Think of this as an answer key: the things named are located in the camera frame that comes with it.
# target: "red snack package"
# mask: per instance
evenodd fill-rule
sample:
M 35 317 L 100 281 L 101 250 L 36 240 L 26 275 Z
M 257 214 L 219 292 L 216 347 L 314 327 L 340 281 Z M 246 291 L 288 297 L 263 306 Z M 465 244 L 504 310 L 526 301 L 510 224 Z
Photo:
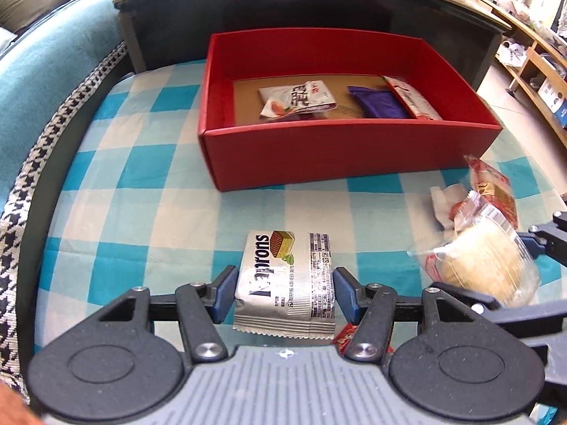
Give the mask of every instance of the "red snack package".
M 352 324 L 347 323 L 347 325 L 342 328 L 342 331 L 338 334 L 338 336 L 333 339 L 333 342 L 331 342 L 333 345 L 338 347 L 338 352 L 341 356 L 345 356 L 345 351 L 347 350 L 352 337 L 354 337 L 354 333 L 357 328 L 358 326 L 353 326 Z M 388 353 L 392 352 L 393 348 L 388 347 Z
M 510 179 L 472 155 L 466 155 L 465 159 L 471 169 L 471 188 L 504 214 L 512 227 L 517 229 L 518 213 Z
M 384 76 L 384 81 L 414 118 L 443 120 L 437 110 L 412 85 L 401 78 L 391 76 Z

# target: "cardboard bottom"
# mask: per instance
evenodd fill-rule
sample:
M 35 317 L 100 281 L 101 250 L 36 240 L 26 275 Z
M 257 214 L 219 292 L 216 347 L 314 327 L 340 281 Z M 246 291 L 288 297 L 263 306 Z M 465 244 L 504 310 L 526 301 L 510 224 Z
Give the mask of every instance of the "cardboard bottom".
M 259 93 L 260 88 L 303 84 L 315 80 L 323 81 L 337 101 L 337 108 L 326 112 L 327 119 L 364 118 L 361 107 L 352 98 L 347 86 L 389 90 L 382 76 L 377 75 L 298 75 L 235 81 L 232 84 L 234 126 L 267 122 L 266 119 L 260 118 L 260 112 L 264 107 Z

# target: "bread package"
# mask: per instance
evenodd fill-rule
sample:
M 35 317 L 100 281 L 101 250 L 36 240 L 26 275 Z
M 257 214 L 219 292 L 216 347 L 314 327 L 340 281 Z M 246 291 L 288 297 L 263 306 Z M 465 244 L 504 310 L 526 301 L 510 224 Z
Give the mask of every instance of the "bread package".
M 527 304 L 539 272 L 524 243 L 504 215 L 471 191 L 455 215 L 455 236 L 416 254 L 433 281 L 489 294 L 505 306 Z

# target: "person's hand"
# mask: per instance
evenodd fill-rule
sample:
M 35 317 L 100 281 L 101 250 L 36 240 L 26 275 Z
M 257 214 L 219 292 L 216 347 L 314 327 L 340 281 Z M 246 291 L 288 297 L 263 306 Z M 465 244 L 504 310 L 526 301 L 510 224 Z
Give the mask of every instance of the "person's hand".
M 42 425 L 31 413 L 18 393 L 0 382 L 0 423 L 2 425 Z

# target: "wafer image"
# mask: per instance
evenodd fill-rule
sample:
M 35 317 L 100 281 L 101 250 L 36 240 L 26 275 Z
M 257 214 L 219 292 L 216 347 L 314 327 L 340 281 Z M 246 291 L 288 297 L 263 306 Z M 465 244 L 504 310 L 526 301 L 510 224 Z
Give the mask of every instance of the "wafer image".
M 270 236 L 271 255 L 285 260 L 291 254 L 291 248 L 295 240 L 291 232 L 274 231 Z

